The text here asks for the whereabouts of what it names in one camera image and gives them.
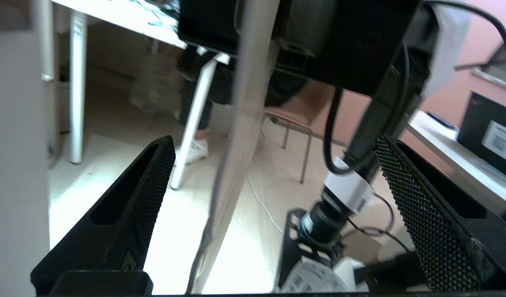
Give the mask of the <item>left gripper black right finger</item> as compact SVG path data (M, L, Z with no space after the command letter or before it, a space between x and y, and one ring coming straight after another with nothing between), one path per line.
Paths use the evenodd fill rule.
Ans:
M506 221L405 143L374 152L434 291L506 291Z

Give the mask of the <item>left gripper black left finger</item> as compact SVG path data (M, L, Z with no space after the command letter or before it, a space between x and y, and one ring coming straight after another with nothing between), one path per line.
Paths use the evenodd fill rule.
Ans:
M151 295L144 272L175 163L167 135L149 143L30 274L37 295Z

